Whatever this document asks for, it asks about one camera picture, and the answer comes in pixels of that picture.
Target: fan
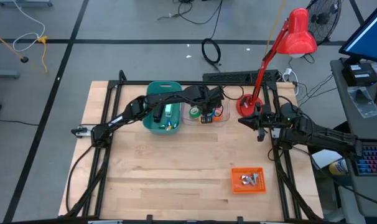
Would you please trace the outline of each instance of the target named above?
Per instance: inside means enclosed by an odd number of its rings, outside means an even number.
[[[307,6],[309,11],[309,32],[317,45],[329,41],[329,37],[337,26],[341,0],[311,0]]]

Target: wooden table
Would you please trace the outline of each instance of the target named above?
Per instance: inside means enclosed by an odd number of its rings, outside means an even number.
[[[82,123],[100,122],[107,84],[92,82]],[[280,95],[296,103],[291,83],[277,86]],[[132,99],[145,95],[146,88],[145,85],[124,85],[119,113]],[[253,87],[244,89],[245,93],[252,93]],[[236,98],[241,89],[228,86],[225,92]],[[239,117],[235,102],[231,101],[230,119],[219,128],[183,124],[179,132],[171,136],[151,134],[141,122],[118,129],[114,133],[100,218],[143,220],[147,214],[152,214],[155,220],[233,221],[242,216],[245,221],[283,221],[276,168],[267,155],[271,148],[270,137],[266,135],[263,142],[257,142],[257,132],[237,122]],[[77,140],[72,164],[90,144],[90,138]],[[93,152],[80,161],[73,173],[70,206],[87,187]],[[322,217],[308,155],[291,151],[291,161],[299,193]],[[263,167],[267,193],[233,194],[232,167]],[[294,218],[290,194],[287,200],[290,217]],[[94,204],[92,200],[90,214],[93,214]],[[66,213],[65,194],[59,213]]]

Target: clear plastic container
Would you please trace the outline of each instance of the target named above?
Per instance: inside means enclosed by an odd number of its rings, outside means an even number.
[[[182,112],[181,112],[181,117],[182,117],[182,121],[184,124],[187,124],[187,125],[207,125],[207,126],[223,126],[225,125],[226,121],[228,121],[230,119],[230,100],[229,99],[224,99],[221,101],[221,105],[222,107],[218,108],[219,111],[221,111],[223,109],[223,112],[221,114],[221,118],[218,119],[218,121],[216,121],[215,119],[213,119],[213,122],[212,123],[207,123],[207,124],[202,124],[201,123],[201,117],[202,115],[200,115],[199,117],[197,118],[193,118],[190,116],[190,109],[191,109],[191,106],[188,104],[188,103],[182,103]]]

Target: orange tray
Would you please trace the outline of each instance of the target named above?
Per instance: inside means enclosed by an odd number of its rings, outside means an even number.
[[[243,184],[242,175],[258,174],[255,186]],[[231,168],[231,185],[234,193],[266,193],[266,183],[264,181],[262,167],[235,167]]]

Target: tape roll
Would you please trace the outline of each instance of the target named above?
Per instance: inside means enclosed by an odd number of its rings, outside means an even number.
[[[190,108],[189,113],[190,113],[190,117],[197,118],[201,115],[201,110],[197,108],[196,106],[193,106],[192,108]]]
[[[221,109],[215,109],[215,115],[213,116],[213,121],[221,121],[223,115]]]

